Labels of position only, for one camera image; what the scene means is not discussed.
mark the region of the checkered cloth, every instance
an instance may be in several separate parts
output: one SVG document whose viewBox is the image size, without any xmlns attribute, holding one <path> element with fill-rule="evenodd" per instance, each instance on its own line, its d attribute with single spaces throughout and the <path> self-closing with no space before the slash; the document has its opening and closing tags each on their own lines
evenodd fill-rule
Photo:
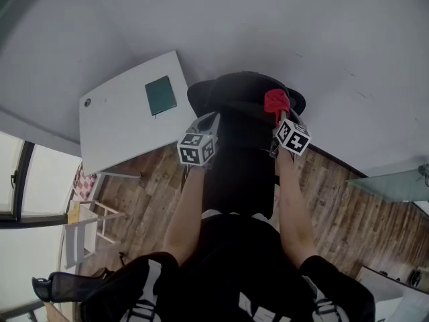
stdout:
<svg viewBox="0 0 429 322">
<path fill-rule="evenodd" d="M 73 190 L 82 199 L 87 200 L 91 191 L 93 190 L 95 179 L 97 175 L 84 176 L 83 166 L 80 164 L 76 175 L 74 176 Z"/>
</svg>

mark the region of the person's right arm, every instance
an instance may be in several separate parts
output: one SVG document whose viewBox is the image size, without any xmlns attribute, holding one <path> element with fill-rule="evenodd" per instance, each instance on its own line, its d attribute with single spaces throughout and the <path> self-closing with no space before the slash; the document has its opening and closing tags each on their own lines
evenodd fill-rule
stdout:
<svg viewBox="0 0 429 322">
<path fill-rule="evenodd" d="M 310 256 L 317 255 L 307 203 L 300 189 L 290 153 L 279 147 L 280 238 L 283 251 L 299 268 Z"/>
</svg>

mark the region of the baseboard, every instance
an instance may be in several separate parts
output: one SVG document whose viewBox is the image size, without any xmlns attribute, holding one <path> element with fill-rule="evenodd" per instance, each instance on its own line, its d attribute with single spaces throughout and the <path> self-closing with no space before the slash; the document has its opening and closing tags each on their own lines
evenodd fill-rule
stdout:
<svg viewBox="0 0 429 322">
<path fill-rule="evenodd" d="M 339 158 L 336 158 L 335 156 L 329 154 L 328 152 L 325 152 L 324 150 L 316 147 L 314 144 L 309 144 L 308 148 L 311 149 L 313 152 L 316 152 L 320 155 L 323 155 L 325 158 L 328 158 L 329 160 L 331 160 L 331 161 L 339 164 L 340 166 L 350 170 L 353 174 L 356 174 L 359 178 L 367 178 L 368 177 L 367 175 L 363 174 L 360 170 L 357 170 L 356 168 L 345 163 L 344 161 L 341 161 Z"/>
</svg>

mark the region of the notebook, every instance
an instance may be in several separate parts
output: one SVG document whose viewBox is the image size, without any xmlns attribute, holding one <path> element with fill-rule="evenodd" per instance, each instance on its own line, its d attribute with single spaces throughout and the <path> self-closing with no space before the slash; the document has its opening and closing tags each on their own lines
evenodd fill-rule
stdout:
<svg viewBox="0 0 429 322">
<path fill-rule="evenodd" d="M 145 87 L 152 115 L 157 115 L 177 106 L 168 76 L 163 76 L 156 81 L 148 83 Z"/>
</svg>

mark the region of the red cloth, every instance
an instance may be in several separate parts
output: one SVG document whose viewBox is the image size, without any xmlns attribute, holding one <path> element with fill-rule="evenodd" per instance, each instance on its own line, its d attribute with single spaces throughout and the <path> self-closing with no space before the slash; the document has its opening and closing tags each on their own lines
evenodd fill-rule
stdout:
<svg viewBox="0 0 429 322">
<path fill-rule="evenodd" d="M 275 124 L 277 126 L 279 126 L 282 111 L 286 111 L 286 115 L 289 118 L 290 102 L 285 91 L 272 89 L 266 92 L 263 109 L 265 112 L 275 112 Z"/>
</svg>

